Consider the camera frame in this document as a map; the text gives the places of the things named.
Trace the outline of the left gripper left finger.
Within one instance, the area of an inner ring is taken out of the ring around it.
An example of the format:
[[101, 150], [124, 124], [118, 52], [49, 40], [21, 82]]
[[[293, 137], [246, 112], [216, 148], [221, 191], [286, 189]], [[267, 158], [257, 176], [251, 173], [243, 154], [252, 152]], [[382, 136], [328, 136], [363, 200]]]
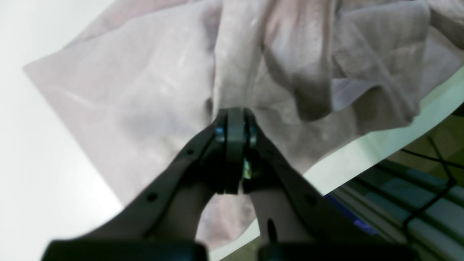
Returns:
[[43, 261], [206, 261], [195, 235], [215, 193], [238, 192], [238, 109], [221, 109], [121, 213], [71, 240], [52, 241]]

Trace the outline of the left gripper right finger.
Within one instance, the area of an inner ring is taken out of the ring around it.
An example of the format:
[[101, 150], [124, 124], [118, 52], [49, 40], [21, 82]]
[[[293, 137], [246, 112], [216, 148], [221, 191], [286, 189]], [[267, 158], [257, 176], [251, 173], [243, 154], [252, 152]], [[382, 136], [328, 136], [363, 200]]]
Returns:
[[245, 180], [262, 237], [259, 261], [415, 261], [404, 244], [380, 241], [325, 199], [283, 157], [247, 108], [236, 109]]

